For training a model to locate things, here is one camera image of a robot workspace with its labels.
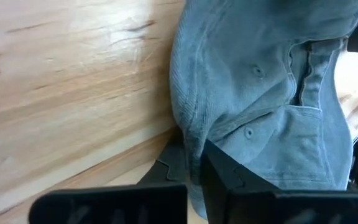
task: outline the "wooden board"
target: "wooden board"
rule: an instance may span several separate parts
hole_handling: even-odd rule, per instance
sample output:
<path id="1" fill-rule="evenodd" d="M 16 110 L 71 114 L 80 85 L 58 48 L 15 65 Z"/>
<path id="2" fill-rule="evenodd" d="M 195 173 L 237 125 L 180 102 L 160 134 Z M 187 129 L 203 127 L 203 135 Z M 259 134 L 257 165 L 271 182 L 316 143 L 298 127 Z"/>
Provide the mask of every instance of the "wooden board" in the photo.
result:
<path id="1" fill-rule="evenodd" d="M 135 146 L 136 157 L 157 155 L 167 140 L 161 134 L 174 126 L 168 69 L 182 7 L 183 0 L 0 0 L 0 223 L 24 223 L 34 195 L 112 181 L 139 165 L 122 157 Z M 336 86 L 355 136 L 352 54 L 341 57 Z M 154 137 L 158 149 L 147 143 Z M 118 169 L 117 160 L 126 162 Z"/>

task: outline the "light wood table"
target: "light wood table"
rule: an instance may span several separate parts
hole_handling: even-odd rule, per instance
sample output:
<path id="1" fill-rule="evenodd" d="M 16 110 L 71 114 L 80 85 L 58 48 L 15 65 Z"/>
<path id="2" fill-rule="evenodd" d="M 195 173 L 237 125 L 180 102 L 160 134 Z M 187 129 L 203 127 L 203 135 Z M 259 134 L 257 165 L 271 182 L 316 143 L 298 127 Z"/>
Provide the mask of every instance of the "light wood table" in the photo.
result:
<path id="1" fill-rule="evenodd" d="M 182 7 L 0 0 L 0 223 L 25 223 L 53 189 L 142 176 L 175 125 L 168 69 Z M 341 57 L 336 86 L 355 136 L 358 54 Z"/>

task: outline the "blue corduroy fabric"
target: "blue corduroy fabric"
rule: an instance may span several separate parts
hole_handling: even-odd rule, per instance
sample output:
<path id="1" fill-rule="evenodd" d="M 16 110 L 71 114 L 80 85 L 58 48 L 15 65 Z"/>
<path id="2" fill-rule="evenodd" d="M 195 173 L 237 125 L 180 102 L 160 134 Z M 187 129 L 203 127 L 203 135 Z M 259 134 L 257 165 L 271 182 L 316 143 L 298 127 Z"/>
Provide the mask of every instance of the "blue corduroy fabric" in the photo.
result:
<path id="1" fill-rule="evenodd" d="M 356 25 L 355 0 L 187 0 L 170 88 L 199 215 L 207 138 L 281 189 L 346 189 L 352 141 L 334 68 Z"/>

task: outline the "wood grain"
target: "wood grain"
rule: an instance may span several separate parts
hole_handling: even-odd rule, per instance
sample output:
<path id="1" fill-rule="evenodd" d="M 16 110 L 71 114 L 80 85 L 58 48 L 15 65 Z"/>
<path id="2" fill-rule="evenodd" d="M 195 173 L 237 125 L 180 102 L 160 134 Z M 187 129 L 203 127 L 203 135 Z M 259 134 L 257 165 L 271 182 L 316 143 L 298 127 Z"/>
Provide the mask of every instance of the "wood grain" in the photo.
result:
<path id="1" fill-rule="evenodd" d="M 161 146 L 175 125 L 168 69 L 183 3 L 0 0 L 0 223 L 24 223 L 48 190 L 108 184 L 140 165 L 122 154 L 134 146 L 152 160 L 147 140 Z M 355 136 L 358 55 L 341 56 L 336 89 Z"/>
<path id="2" fill-rule="evenodd" d="M 151 138 L 97 166 L 29 197 L 15 207 L 0 213 L 0 224 L 27 223 L 27 214 L 35 199 L 52 190 L 135 184 L 151 167 L 171 133 L 172 130 L 169 130 Z"/>

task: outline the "snap button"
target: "snap button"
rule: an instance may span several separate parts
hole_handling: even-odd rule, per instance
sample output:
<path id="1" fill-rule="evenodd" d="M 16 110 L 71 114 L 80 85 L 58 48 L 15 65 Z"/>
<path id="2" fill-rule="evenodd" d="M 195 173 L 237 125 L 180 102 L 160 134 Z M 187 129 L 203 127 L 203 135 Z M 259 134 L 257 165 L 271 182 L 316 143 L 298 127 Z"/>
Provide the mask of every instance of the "snap button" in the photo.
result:
<path id="1" fill-rule="evenodd" d="M 256 74 L 260 79 L 263 79 L 265 77 L 264 71 L 257 65 L 254 65 L 252 67 L 252 72 Z"/>
<path id="2" fill-rule="evenodd" d="M 246 129 L 244 131 L 246 133 L 247 139 L 250 139 L 252 137 L 252 135 L 254 134 L 254 130 L 252 130 L 252 128 L 250 128 L 250 127 L 246 127 Z"/>

